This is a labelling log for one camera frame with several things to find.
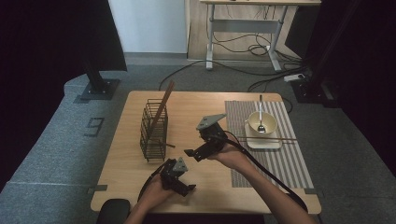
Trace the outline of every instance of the table top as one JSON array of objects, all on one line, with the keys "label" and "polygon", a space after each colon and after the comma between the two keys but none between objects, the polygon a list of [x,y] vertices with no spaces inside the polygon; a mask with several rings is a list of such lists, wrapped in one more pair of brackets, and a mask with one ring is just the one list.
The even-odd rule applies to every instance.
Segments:
[{"label": "table top", "polygon": [[320,0],[200,0],[214,5],[319,6]]},{"label": "table top", "polygon": [[[140,124],[148,99],[162,99],[164,91],[132,91],[129,93],[113,142],[108,152],[98,186],[106,190],[96,191],[91,208],[99,211],[103,203],[112,198],[128,199],[136,204],[139,191],[147,178],[163,163],[144,158],[140,148]],[[281,102],[276,93],[264,93],[266,102]],[[204,141],[196,126],[203,116],[225,113],[225,101],[258,101],[258,93],[173,91],[166,104],[169,117],[167,143],[175,148],[166,149],[166,158],[182,157],[189,169],[180,177],[186,185],[196,189],[186,197],[172,196],[158,206],[155,213],[271,213],[253,188],[233,188],[229,168],[217,161],[197,162],[184,153],[184,149],[196,149]],[[226,119],[219,125],[227,130]],[[321,207],[316,194],[305,194],[294,189],[308,206],[310,214],[319,214]]]}]

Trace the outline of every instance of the bowl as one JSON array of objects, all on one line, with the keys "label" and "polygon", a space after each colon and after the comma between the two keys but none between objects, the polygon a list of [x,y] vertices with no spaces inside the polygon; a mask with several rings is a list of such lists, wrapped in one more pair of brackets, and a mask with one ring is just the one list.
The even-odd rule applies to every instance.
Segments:
[{"label": "bowl", "polygon": [[250,114],[248,117],[248,126],[258,136],[268,136],[273,133],[277,128],[276,118],[266,112],[262,112],[262,126],[265,128],[265,133],[259,133],[257,130],[260,125],[260,112],[256,111]]}]

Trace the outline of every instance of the striped placemat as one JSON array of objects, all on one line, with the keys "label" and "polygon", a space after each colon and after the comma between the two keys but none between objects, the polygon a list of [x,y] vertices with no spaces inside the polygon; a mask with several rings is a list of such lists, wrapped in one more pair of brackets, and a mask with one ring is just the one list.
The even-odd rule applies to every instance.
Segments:
[{"label": "striped placemat", "polygon": [[[252,112],[259,110],[259,102],[226,101],[225,109],[228,131],[236,136],[246,136],[245,120]],[[296,137],[283,102],[263,102],[263,110],[276,118],[280,136]],[[282,147],[278,149],[253,149],[246,142],[241,142],[241,145],[289,188],[312,189],[314,187],[297,141],[283,141]],[[233,188],[251,187],[246,179],[235,170],[231,170],[231,175]]]}]

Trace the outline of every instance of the gray carpet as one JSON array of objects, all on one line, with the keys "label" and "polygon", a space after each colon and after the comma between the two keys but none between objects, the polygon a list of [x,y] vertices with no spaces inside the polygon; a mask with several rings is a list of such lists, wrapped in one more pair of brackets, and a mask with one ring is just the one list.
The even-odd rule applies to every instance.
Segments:
[{"label": "gray carpet", "polygon": [[[111,101],[76,104],[88,79],[81,76],[67,82],[58,110],[1,192],[0,223],[94,223],[91,189],[99,179],[128,93],[156,91],[161,80],[180,67],[130,65],[127,73],[103,72],[103,77],[120,79]],[[272,71],[265,66],[242,69]],[[172,79],[174,91],[247,91],[262,77],[220,66],[208,72],[197,65]],[[282,79],[271,82],[267,91],[292,101],[291,124],[320,194],[323,222],[396,223],[396,180],[344,112],[298,104],[290,84]],[[89,125],[91,119],[102,121],[97,134]]]}]

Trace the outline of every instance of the spoon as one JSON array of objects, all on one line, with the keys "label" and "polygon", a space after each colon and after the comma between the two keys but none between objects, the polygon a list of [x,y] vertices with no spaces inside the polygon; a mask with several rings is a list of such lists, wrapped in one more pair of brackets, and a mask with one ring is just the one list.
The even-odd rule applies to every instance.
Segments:
[{"label": "spoon", "polygon": [[260,95],[259,110],[260,110],[260,113],[259,113],[259,115],[260,115],[260,125],[257,128],[257,131],[259,133],[265,133],[265,128],[264,128],[264,126],[262,126],[262,95]]}]

